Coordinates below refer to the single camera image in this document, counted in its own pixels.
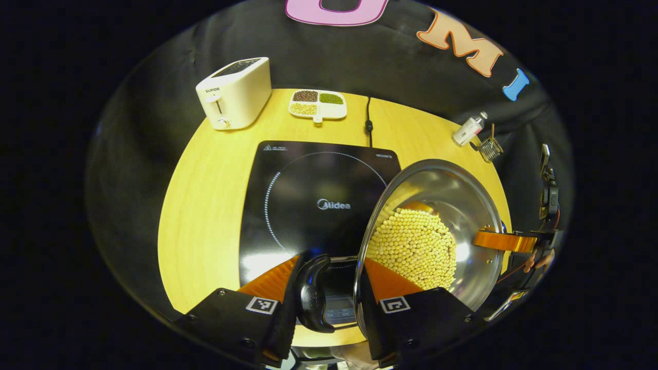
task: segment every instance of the white tray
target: white tray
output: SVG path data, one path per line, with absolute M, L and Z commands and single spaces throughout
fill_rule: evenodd
M 295 94 L 297 92 L 316 92 L 318 96 L 315 101 L 294 101 L 293 98 L 295 97 Z M 329 93 L 332 95 L 336 95 L 343 100 L 343 103 L 342 104 L 321 103 L 320 94 L 322 93 Z M 292 111 L 293 104 L 315 105 L 317 106 L 317 112 L 315 113 L 315 115 L 303 115 L 300 113 L 294 113 Z M 323 119 L 344 118 L 347 115 L 347 101 L 345 100 L 343 94 L 337 92 L 330 92 L 327 90 L 312 90 L 312 89 L 295 90 L 290 96 L 290 102 L 288 103 L 288 111 L 293 116 L 310 118 L 313 119 L 313 122 L 315 123 L 321 123 Z

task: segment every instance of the toaster knob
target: toaster knob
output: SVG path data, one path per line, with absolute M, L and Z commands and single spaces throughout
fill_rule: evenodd
M 228 128 L 228 126 L 229 126 L 228 121 L 225 119 L 219 119 L 217 121 L 217 127 L 219 128 Z

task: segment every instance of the pink letter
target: pink letter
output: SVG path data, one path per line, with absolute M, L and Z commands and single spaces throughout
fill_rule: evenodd
M 466 58 L 466 63 L 483 76 L 491 77 L 495 61 L 503 54 L 503 51 L 489 40 L 470 38 L 466 27 L 458 20 L 432 10 L 434 11 L 434 21 L 427 31 L 416 33 L 418 38 L 434 47 L 447 50 L 450 45 L 446 39 L 448 35 L 452 35 L 455 55 L 463 57 L 476 51 L 475 55 Z
M 322 0 L 287 0 L 286 14 L 299 22 L 326 26 L 361 26 L 378 20 L 388 0 L 359 0 L 356 9 L 346 12 L 322 7 Z

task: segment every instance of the pot handle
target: pot handle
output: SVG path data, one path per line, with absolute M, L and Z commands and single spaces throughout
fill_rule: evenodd
M 326 301 L 324 287 L 320 283 L 322 274 L 329 267 L 329 255 L 312 258 L 297 273 L 294 282 L 297 318 L 308 329 L 332 333 L 336 329 L 324 320 Z

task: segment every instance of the midea logo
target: midea logo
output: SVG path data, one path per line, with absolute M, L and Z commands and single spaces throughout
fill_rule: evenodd
M 340 203 L 339 201 L 331 202 L 327 199 L 318 199 L 318 208 L 319 209 L 351 209 L 352 206 L 348 203 Z

